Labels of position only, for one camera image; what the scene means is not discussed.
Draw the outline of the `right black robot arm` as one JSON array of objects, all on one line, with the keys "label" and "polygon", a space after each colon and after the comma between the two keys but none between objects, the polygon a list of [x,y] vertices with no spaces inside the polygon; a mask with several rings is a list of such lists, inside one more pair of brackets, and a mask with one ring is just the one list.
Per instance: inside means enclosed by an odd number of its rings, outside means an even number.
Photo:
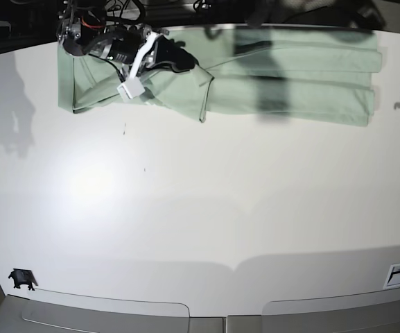
[{"label": "right black robot arm", "polygon": [[[134,19],[123,16],[130,3],[138,10]],[[183,73],[198,64],[181,44],[167,38],[167,30],[155,30],[145,23],[146,8],[141,1],[122,1],[118,15],[109,15],[107,4],[107,1],[64,2],[57,39],[68,54],[125,65],[126,73],[118,73],[122,80],[154,69]]]}]

